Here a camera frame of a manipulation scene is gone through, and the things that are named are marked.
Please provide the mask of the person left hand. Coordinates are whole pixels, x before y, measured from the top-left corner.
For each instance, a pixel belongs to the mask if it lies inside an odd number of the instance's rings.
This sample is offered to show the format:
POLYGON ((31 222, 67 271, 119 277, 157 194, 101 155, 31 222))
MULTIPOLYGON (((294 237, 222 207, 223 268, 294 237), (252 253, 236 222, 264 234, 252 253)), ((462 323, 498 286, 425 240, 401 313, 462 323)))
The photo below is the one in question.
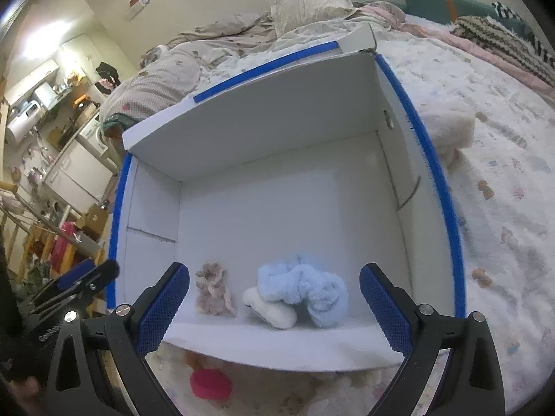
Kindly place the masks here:
POLYGON ((41 416, 45 414, 41 402, 41 383, 34 376, 28 376, 23 380, 11 380, 8 382, 8 386, 26 415, 41 416))

